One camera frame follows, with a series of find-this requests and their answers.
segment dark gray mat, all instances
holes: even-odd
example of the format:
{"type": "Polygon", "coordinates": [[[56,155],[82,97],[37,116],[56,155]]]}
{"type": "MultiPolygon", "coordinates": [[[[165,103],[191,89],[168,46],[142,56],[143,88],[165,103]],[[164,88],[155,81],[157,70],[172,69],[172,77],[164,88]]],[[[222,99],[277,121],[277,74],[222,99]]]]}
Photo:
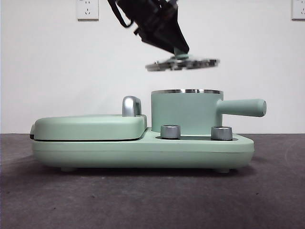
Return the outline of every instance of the dark gray mat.
{"type": "Polygon", "coordinates": [[[31,153],[28,135],[1,135],[1,228],[305,228],[305,135],[244,135],[251,164],[204,169],[80,169],[31,153]]]}

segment electrical socket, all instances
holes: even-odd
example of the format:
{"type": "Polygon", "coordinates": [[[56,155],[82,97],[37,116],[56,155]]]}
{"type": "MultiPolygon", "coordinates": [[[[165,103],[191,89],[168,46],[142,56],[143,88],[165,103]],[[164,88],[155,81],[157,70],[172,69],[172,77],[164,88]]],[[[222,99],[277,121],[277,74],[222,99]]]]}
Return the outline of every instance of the electrical socket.
{"type": "Polygon", "coordinates": [[[305,21],[305,0],[292,0],[292,20],[305,21]]]}
{"type": "Polygon", "coordinates": [[[98,21],[99,0],[76,0],[76,14],[79,21],[98,21]]]}

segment mint green appliance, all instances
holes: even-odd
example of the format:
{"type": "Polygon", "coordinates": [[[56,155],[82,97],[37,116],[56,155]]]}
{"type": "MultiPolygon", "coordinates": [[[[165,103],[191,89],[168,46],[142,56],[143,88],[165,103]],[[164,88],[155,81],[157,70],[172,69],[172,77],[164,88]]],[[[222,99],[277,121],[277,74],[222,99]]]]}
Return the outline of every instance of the mint green appliance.
{"type": "Polygon", "coordinates": [[[216,90],[152,92],[152,127],[141,101],[123,100],[122,114],[39,119],[34,156],[62,171],[76,168],[210,168],[227,173],[249,164],[252,140],[222,126],[222,114],[264,116],[262,99],[223,101],[216,90]]]}

